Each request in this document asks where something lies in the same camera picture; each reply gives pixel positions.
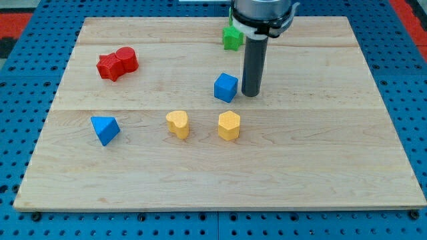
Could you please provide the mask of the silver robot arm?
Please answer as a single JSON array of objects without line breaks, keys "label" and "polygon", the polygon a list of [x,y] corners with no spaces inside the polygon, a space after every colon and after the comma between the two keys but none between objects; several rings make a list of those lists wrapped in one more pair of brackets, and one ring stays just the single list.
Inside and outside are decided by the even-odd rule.
[{"label": "silver robot arm", "polygon": [[299,6],[292,0],[234,0],[232,25],[253,40],[278,38],[292,24]]}]

